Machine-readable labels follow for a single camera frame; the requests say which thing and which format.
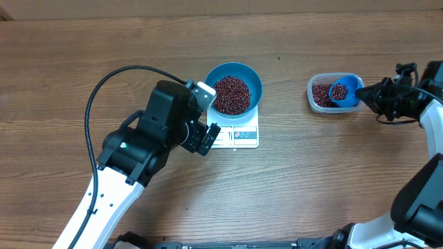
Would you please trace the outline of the blue plastic measuring scoop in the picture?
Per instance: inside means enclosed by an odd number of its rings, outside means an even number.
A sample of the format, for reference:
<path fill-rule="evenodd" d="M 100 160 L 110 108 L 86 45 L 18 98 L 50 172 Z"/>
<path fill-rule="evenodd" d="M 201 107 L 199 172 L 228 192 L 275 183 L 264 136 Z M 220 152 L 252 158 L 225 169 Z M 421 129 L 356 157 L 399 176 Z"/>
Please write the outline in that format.
<path fill-rule="evenodd" d="M 338 107 L 354 107 L 359 103 L 356 91 L 361 88 L 362 85 L 357 76 L 347 75 L 333 83 L 328 96 Z"/>

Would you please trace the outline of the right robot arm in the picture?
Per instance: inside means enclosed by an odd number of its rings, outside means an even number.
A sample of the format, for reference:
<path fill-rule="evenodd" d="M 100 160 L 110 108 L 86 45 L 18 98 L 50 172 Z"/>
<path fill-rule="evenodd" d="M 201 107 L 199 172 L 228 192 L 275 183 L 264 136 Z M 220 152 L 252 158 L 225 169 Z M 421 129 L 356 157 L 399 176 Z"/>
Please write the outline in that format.
<path fill-rule="evenodd" d="M 397 76 L 356 90 L 355 96 L 387 125 L 418 122 L 429 161 L 396 195 L 390 212 L 365 223 L 349 223 L 315 248 L 442 247 L 442 62 L 430 61 L 422 75 L 414 63 L 397 64 Z"/>

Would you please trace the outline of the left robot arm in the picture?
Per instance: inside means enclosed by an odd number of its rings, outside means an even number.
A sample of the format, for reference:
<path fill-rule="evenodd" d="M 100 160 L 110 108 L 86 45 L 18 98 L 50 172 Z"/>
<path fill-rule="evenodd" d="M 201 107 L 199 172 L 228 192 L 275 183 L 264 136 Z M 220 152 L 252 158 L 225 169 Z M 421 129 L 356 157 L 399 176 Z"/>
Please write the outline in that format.
<path fill-rule="evenodd" d="M 203 82 L 161 80 L 144 111 L 107 135 L 96 159 L 97 174 L 55 248 L 104 248 L 118 222 L 178 146 L 205 156 L 220 128 L 199 121 L 215 101 Z"/>

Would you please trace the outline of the red beans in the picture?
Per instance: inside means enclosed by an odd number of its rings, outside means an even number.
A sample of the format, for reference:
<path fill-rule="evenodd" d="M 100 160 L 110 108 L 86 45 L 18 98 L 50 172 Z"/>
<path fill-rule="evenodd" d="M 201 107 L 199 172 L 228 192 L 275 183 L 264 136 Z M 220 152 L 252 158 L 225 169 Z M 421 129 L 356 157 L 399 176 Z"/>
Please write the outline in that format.
<path fill-rule="evenodd" d="M 227 75 L 214 85 L 217 97 L 213 103 L 216 111 L 236 116 L 247 111 L 251 104 L 251 92 L 240 78 Z"/>

